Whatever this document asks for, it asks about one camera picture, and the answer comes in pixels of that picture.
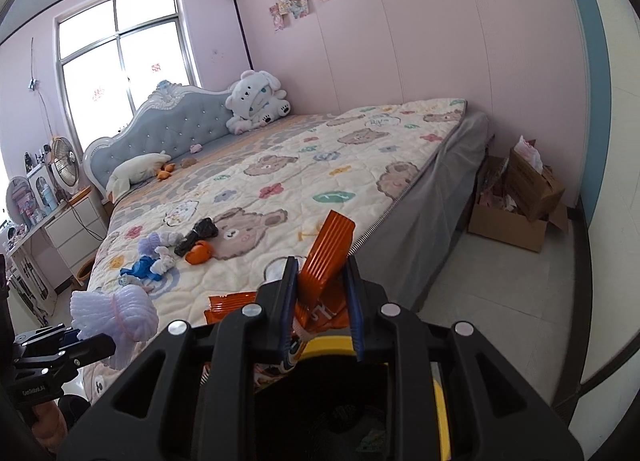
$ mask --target bed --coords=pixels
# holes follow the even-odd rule
[[[119,269],[137,260],[136,243],[149,232],[187,233],[210,216],[220,229],[214,258],[197,266],[180,259],[162,281],[147,281],[159,329],[176,318],[200,325],[209,295],[254,291],[283,257],[305,257],[337,210],[356,221],[351,253],[363,278],[415,309],[473,190],[492,136],[488,117],[463,99],[436,99],[289,115],[236,136],[225,126],[228,95],[164,84],[121,134],[87,148],[85,172],[105,196],[111,171],[129,158],[166,151],[179,164],[191,144],[203,145],[196,165],[118,201],[88,289],[118,289]],[[89,399],[116,375],[85,368]]]

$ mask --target mattress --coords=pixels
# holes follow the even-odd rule
[[[217,269],[182,261],[150,292],[161,327],[176,317],[204,323],[205,295],[255,289],[270,261],[305,255],[335,208],[356,221],[353,251],[363,278],[410,307],[446,253],[489,137],[484,115],[460,120],[463,106],[446,99],[290,117],[216,140],[193,168],[143,185],[117,205],[89,289],[118,288],[119,267],[137,258],[141,235],[161,226],[186,232],[196,212],[215,216],[221,236],[210,266]],[[85,369],[91,401],[116,374]]]

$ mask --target window frame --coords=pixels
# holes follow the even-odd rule
[[[70,55],[67,55],[66,57],[62,58],[60,56],[60,24],[62,24],[65,21],[68,21],[69,19],[82,14],[83,12],[90,10],[91,8],[94,8],[94,6],[98,6],[99,4],[103,4],[103,3],[108,3],[110,2],[113,5],[113,20],[114,20],[114,26],[115,26],[115,33],[113,35],[109,35],[108,37],[103,37],[99,40],[96,40],[94,42],[92,42],[91,44],[87,44],[86,46],[84,46],[83,48],[80,48],[79,50],[74,51],[73,53],[71,53]],[[184,63],[184,69],[186,70],[187,73],[187,78],[189,80],[189,85],[196,85],[196,75],[193,69],[193,64],[191,62],[191,58],[190,58],[190,54],[186,45],[186,38],[184,36],[184,32],[183,32],[183,27],[182,27],[182,11],[180,8],[180,4],[178,2],[178,0],[174,0],[174,6],[175,6],[175,13],[174,14],[170,14],[168,16],[164,16],[161,18],[157,18],[157,19],[153,19],[151,21],[145,21],[145,22],[141,22],[140,24],[136,24],[135,26],[131,26],[129,28],[127,28],[126,30],[120,30],[118,28],[118,15],[117,15],[117,11],[116,11],[116,0],[97,0],[92,2],[91,4],[88,4],[87,6],[84,6],[82,9],[80,10],[76,10],[75,12],[73,12],[72,14],[69,14],[67,16],[61,16],[59,18],[56,19],[55,21],[55,30],[54,30],[54,36],[55,36],[55,48],[56,48],[56,71],[58,74],[58,86],[60,87],[60,95],[62,96],[62,102],[63,102],[63,107],[65,110],[65,117],[66,117],[66,121],[67,121],[67,125],[68,125],[68,129],[69,129],[69,133],[71,135],[71,139],[72,142],[74,144],[74,146],[79,149],[81,152],[78,153],[78,156],[80,157],[80,162],[82,162],[82,157],[84,154],[84,148],[82,147],[81,143],[80,143],[80,138],[78,136],[78,132],[76,131],[76,124],[74,122],[74,118],[73,115],[71,114],[71,108],[69,105],[69,99],[68,99],[68,95],[66,93],[66,81],[65,81],[65,72],[64,72],[64,65],[68,64],[69,62],[71,62],[72,60],[76,59],[77,57],[84,55],[85,53],[88,53],[91,50],[95,50],[96,48],[99,48],[100,46],[103,46],[104,44],[107,44],[108,42],[112,42],[115,41],[116,42],[116,46],[118,48],[118,57],[120,59],[120,69],[123,72],[127,72],[127,70],[125,69],[124,66],[124,56],[122,54],[122,47],[120,45],[120,39],[122,37],[125,37],[127,35],[131,35],[131,34],[135,34],[137,32],[142,32],[144,30],[147,30],[148,28],[154,28],[155,26],[160,26],[161,24],[166,24],[168,22],[174,22],[175,23],[175,28],[176,28],[176,32],[178,35],[178,43],[180,45],[180,52],[182,53],[182,61]],[[129,105],[131,107],[131,116],[135,117],[137,109],[136,106],[134,104],[133,101],[133,96],[131,94],[131,88],[129,86],[129,83],[127,82],[127,98],[129,99]]]

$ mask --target pink wall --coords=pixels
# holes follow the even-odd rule
[[[99,0],[64,0],[52,6],[0,46],[0,151],[9,178],[24,175],[24,153],[49,141],[44,109],[29,91],[30,47],[34,37],[34,75],[40,81],[54,134],[68,136],[56,77],[56,18]],[[231,0],[178,0],[188,45],[202,86],[223,90],[248,69],[238,17]]]
[[[575,202],[588,91],[574,0],[310,0],[277,34],[272,4],[238,0],[255,69],[296,112],[460,96],[492,115],[494,152],[537,138]]]

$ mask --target quilted blanket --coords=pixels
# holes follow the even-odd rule
[[[89,290],[118,289],[119,269],[138,259],[138,241],[149,232],[186,234],[211,217],[220,231],[210,241],[213,258],[197,266],[178,258],[162,281],[147,281],[160,330],[174,319],[204,324],[209,295],[254,291],[271,264],[305,257],[330,210],[356,223],[355,239],[366,234],[417,180],[464,109],[462,99],[436,99],[359,108],[315,123],[298,117],[308,118],[307,128],[276,145],[236,153],[235,161],[233,152],[226,162],[204,160],[180,177],[155,182],[160,194],[153,184],[135,191],[114,213]],[[265,131],[272,138],[267,129],[252,137]],[[92,401],[114,375],[98,364],[85,369]]]

